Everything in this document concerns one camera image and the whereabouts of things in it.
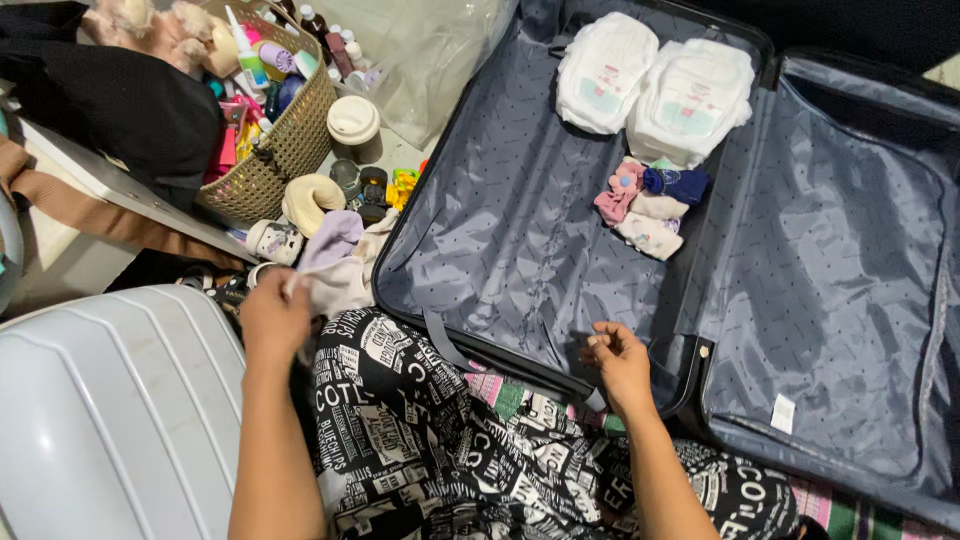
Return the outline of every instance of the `white suitcase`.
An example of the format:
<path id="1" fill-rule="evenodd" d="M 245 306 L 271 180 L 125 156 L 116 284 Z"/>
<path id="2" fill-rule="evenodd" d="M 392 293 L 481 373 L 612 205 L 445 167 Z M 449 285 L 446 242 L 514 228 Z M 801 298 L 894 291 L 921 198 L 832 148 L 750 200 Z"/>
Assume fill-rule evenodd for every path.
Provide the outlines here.
<path id="1" fill-rule="evenodd" d="M 0 330 L 0 509 L 17 540 L 227 537 L 244 354 L 179 285 Z"/>

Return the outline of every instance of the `woven plastic basket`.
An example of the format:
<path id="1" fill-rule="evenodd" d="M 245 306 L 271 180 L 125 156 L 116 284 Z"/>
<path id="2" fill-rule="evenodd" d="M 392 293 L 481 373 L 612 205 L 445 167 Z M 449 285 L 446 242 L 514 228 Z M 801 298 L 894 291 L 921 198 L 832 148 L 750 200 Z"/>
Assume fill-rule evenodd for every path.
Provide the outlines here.
<path id="1" fill-rule="evenodd" d="M 294 36 L 261 18 L 255 9 L 264 5 L 267 3 L 263 1 L 241 0 L 209 0 L 203 4 L 207 12 L 224 20 L 227 20 L 224 6 L 230 6 L 238 21 L 250 22 L 264 39 L 275 41 L 294 54 L 304 50 L 320 64 L 274 127 L 260 137 L 258 151 L 237 163 L 220 180 L 200 189 L 198 204 L 225 222 L 247 226 L 260 219 L 278 218 L 286 183 L 297 176 L 317 172 L 330 151 L 326 113 L 337 99 L 333 83 L 326 76 L 320 43 L 306 32 Z"/>

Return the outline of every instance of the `navy blue sock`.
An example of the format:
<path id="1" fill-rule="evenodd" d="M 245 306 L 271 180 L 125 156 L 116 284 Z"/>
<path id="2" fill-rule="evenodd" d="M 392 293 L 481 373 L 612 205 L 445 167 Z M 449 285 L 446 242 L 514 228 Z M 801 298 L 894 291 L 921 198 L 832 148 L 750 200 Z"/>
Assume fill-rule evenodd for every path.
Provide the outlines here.
<path id="1" fill-rule="evenodd" d="M 668 195 L 685 205 L 696 205 L 707 189 L 710 177 L 704 171 L 671 171 L 648 167 L 643 171 L 643 188 Z"/>

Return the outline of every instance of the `pink cloth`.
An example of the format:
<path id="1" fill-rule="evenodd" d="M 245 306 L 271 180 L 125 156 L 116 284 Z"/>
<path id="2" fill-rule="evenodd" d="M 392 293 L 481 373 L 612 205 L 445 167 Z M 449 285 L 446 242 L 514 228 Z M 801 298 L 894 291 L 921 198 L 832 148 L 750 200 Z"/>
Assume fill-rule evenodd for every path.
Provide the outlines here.
<path id="1" fill-rule="evenodd" d="M 593 204 L 597 206 L 600 216 L 608 227 L 616 227 L 623 223 L 630 203 L 643 187 L 639 179 L 643 178 L 645 169 L 643 165 L 632 161 L 620 163 L 608 180 L 611 191 L 604 191 L 593 199 Z"/>

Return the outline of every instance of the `open suitcase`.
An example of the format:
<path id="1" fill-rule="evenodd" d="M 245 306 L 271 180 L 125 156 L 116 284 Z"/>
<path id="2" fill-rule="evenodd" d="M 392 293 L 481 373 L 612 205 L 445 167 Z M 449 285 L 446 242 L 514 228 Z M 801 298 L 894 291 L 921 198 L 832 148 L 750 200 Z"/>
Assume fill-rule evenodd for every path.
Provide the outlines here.
<path id="1" fill-rule="evenodd" d="M 753 116 L 705 164 L 708 194 L 666 263 L 592 204 L 623 132 L 590 135 L 554 110 L 551 43 L 613 11 L 661 45 L 742 49 L 757 74 Z M 662 415 L 699 394 L 729 447 L 960 529 L 958 171 L 957 92 L 829 53 L 774 57 L 759 31 L 667 2 L 524 0 L 384 247 L 374 295 L 448 358 L 589 405 L 598 377 L 577 350 L 591 322 L 624 323 L 649 345 Z M 786 430 L 771 427 L 777 402 Z"/>

